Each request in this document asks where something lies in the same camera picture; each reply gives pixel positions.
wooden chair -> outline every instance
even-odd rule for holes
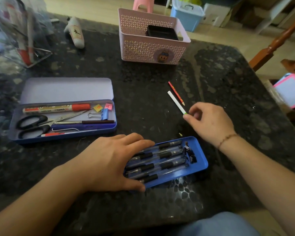
[[[252,60],[250,60],[249,65],[252,69],[254,71],[260,69],[269,59],[272,58],[273,52],[282,46],[289,37],[291,37],[294,31],[295,22],[289,29],[283,31],[279,37],[275,38],[271,45],[269,45],[266,49],[259,51],[259,53],[253,57]],[[295,73],[295,60],[283,59],[281,63],[288,72]]]

black granite table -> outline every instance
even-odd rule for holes
[[[85,52],[77,52],[55,25],[54,55],[32,69],[0,57],[0,210],[51,169],[75,157],[97,136],[20,146],[7,138],[12,111],[30,77],[107,77],[118,119],[114,134],[137,132],[163,142],[197,136],[167,95],[170,80],[189,109],[197,101],[223,106],[236,131],[270,158],[295,172],[295,131],[244,57],[233,47],[192,41],[177,66],[124,62],[118,26],[82,21]],[[189,222],[221,211],[262,205],[232,163],[199,142],[207,170],[147,189],[145,193],[87,193],[64,215],[55,234],[100,234]]]

wooden railing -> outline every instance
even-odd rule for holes
[[[272,58],[273,52],[277,50],[284,42],[291,37],[295,31],[295,22],[287,30],[283,31],[281,35],[274,39],[274,41],[266,49],[262,49],[259,53],[250,60],[249,65],[254,71],[260,69],[269,59]]]

scissors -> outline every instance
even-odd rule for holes
[[[25,118],[20,119],[16,123],[16,129],[22,130],[19,133],[19,139],[23,139],[24,134],[27,134],[29,132],[35,132],[35,131],[40,131],[41,132],[42,131],[41,134],[46,134],[47,132],[50,131],[51,125],[54,124],[55,122],[59,122],[59,121],[63,121],[63,120],[69,119],[69,118],[73,118],[73,117],[81,115],[81,114],[83,114],[83,113],[85,113],[87,111],[88,110],[82,111],[82,112],[79,112],[79,113],[75,112],[75,113],[71,113],[71,114],[66,114],[66,115],[60,116],[60,117],[55,118],[55,119],[49,119],[47,116],[41,115],[41,114],[29,115],[29,116],[27,116]],[[33,123],[24,125],[24,123],[27,120],[32,119],[32,118],[37,118],[38,120],[33,122]]]

pink stool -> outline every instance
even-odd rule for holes
[[[134,0],[132,10],[137,11],[140,5],[145,5],[148,13],[153,13],[154,0]]]

